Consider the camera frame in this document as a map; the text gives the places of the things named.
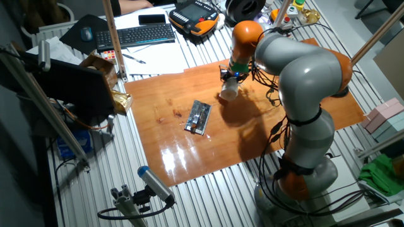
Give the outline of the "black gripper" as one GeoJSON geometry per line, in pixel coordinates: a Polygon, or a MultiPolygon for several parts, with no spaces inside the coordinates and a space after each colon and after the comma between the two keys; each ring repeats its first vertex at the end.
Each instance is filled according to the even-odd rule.
{"type": "Polygon", "coordinates": [[[239,85],[243,85],[244,83],[251,80],[249,73],[240,73],[240,72],[232,72],[229,71],[226,66],[220,65],[220,81],[225,83],[229,79],[235,79],[239,85]]]}

